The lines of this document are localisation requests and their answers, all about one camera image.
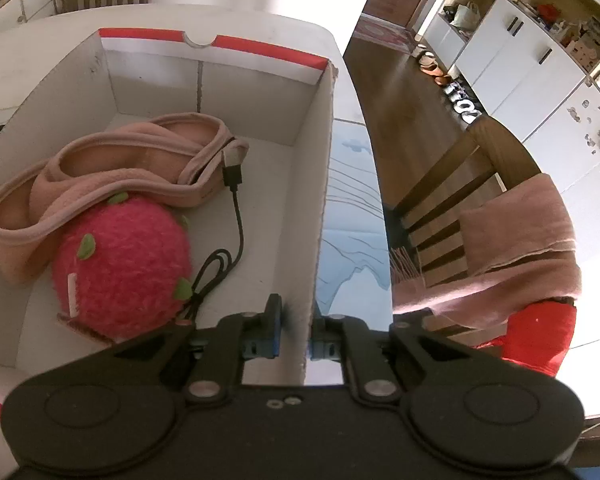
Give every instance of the black handle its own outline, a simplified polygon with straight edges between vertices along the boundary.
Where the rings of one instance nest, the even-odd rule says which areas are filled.
[[[544,54],[544,56],[542,56],[542,59],[540,60],[540,65],[542,65],[542,63],[544,63],[546,61],[546,59],[549,57],[549,54],[551,54],[554,50],[552,48],[550,48],[546,54]]]
[[[525,22],[520,22],[520,24],[518,25],[518,28],[516,30],[513,31],[513,37],[516,37],[516,34],[520,32],[520,29],[522,28],[522,26],[525,24]]]
[[[511,25],[509,25],[509,28],[507,29],[507,32],[511,32],[511,29],[512,29],[512,28],[513,28],[513,26],[516,24],[517,20],[518,20],[518,17],[515,17],[515,18],[513,19],[513,21],[511,22]]]

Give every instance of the red doormat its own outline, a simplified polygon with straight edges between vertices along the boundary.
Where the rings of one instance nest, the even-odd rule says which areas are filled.
[[[375,20],[364,14],[358,20],[353,37],[384,45],[405,54],[411,54],[416,47],[413,34],[404,27]]]

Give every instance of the fuzzy pink ball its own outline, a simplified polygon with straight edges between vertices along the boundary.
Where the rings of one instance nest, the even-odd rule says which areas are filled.
[[[95,252],[77,257],[85,234]],[[67,277],[77,273],[79,324],[111,339],[164,325],[181,309],[179,278],[190,280],[189,239],[162,206],[142,196],[100,203],[69,226],[52,264],[62,310],[69,314]]]

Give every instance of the pink blanket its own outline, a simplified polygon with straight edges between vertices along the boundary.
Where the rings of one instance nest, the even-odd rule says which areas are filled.
[[[194,207],[224,186],[222,156],[248,144],[215,117],[171,114],[91,134],[0,187],[0,270],[26,282],[52,259],[63,227],[121,191]]]
[[[461,326],[488,328],[531,303],[580,296],[573,225],[548,175],[460,213],[459,220],[469,277],[429,288],[398,283],[395,313],[428,307]]]

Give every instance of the row of shoes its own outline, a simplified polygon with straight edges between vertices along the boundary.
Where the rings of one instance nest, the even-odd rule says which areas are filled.
[[[460,82],[454,81],[449,74],[442,71],[435,54],[429,51],[424,44],[419,44],[416,50],[415,57],[420,64],[420,70],[433,76],[436,84],[442,86],[444,93],[453,103],[454,110],[460,114],[462,120],[467,124],[471,124],[480,117],[482,112],[477,109],[477,103],[474,102]]]

